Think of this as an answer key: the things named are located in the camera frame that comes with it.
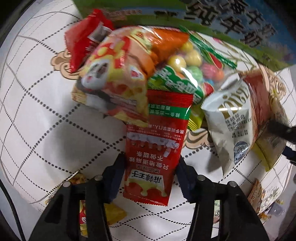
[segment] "green stripe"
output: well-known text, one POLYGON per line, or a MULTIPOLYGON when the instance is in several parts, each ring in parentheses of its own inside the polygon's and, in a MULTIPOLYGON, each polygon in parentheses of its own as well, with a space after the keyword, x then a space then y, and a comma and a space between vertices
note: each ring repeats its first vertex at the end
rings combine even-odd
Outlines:
POLYGON ((182 120, 189 120, 190 108, 157 104, 148 104, 148 107, 150 115, 160 115, 182 120))
POLYGON ((208 52, 210 52, 212 55, 214 55, 218 60, 220 60, 222 63, 227 64, 228 66, 230 66, 233 69, 237 68, 237 64, 232 62, 231 60, 225 58, 224 56, 220 55, 219 53, 217 53, 214 49, 212 49, 211 47, 209 47, 207 44, 205 44, 204 42, 200 41, 198 38, 196 38, 195 36, 193 36, 188 29, 186 29, 183 26, 180 26, 179 29, 184 32, 184 33, 188 33, 189 34, 189 38, 190 40, 196 44, 200 49, 206 50, 208 52))

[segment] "white snack bag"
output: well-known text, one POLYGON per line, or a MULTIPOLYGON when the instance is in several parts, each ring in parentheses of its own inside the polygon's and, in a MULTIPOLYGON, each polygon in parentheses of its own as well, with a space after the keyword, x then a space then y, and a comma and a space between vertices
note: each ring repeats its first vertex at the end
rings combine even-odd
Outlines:
POLYGON ((271 117, 262 73, 251 71, 227 89, 214 92, 201 108, 225 176, 249 152, 271 117))
POLYGON ((236 165, 253 143, 252 104, 248 85, 239 80, 214 92, 202 104, 223 174, 236 165))

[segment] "black cable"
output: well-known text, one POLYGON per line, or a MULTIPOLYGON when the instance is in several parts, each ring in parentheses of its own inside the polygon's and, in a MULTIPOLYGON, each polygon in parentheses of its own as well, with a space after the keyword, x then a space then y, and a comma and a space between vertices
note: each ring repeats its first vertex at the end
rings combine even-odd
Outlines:
POLYGON ((4 195, 5 195, 5 197, 7 198, 7 201, 9 203, 10 207, 11 207, 11 211, 13 213, 13 216, 15 217, 15 222, 17 224, 17 228, 19 230, 20 237, 21 237, 22 241, 26 241, 24 232, 22 230, 22 225, 20 224, 20 219, 19 219, 19 217, 17 215, 17 210, 15 209, 15 205, 13 204, 12 199, 11 199, 8 191, 6 190, 6 187, 4 186, 4 184, 3 184, 3 182, 2 182, 1 179, 0 179, 0 187, 1 187, 1 189, 2 189, 2 191, 4 193, 4 195))

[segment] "yellow candy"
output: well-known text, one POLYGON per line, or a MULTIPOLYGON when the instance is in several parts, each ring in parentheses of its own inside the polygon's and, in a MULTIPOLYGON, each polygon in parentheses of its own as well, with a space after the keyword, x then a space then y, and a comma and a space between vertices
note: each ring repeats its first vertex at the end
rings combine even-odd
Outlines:
POLYGON ((185 60, 178 55, 173 55, 168 60, 168 65, 171 66, 177 73, 182 73, 182 68, 186 68, 185 60))
POLYGON ((198 51, 195 49, 191 50, 189 53, 186 54, 185 56, 185 61, 187 65, 189 66, 201 66, 202 65, 202 56, 198 51))
POLYGON ((180 48, 182 52, 188 53, 191 50, 193 50, 193 44, 189 41, 187 41, 183 46, 180 48))

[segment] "metal screw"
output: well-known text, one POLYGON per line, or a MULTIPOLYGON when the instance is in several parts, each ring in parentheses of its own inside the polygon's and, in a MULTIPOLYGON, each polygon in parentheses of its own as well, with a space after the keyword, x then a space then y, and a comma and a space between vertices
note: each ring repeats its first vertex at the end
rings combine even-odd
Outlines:
POLYGON ((71 185, 71 182, 64 182, 63 183, 63 187, 64 188, 67 188, 67 187, 69 187, 71 185))
POLYGON ((235 181, 230 181, 229 185, 234 188, 237 186, 237 183, 235 181))
POLYGON ((204 175, 197 175, 197 179, 200 180, 200 181, 204 181, 205 176, 204 175))
POLYGON ((101 180, 103 180, 103 176, 102 176, 102 175, 96 175, 96 176, 94 177, 94 179, 95 179, 96 181, 101 181, 101 180))

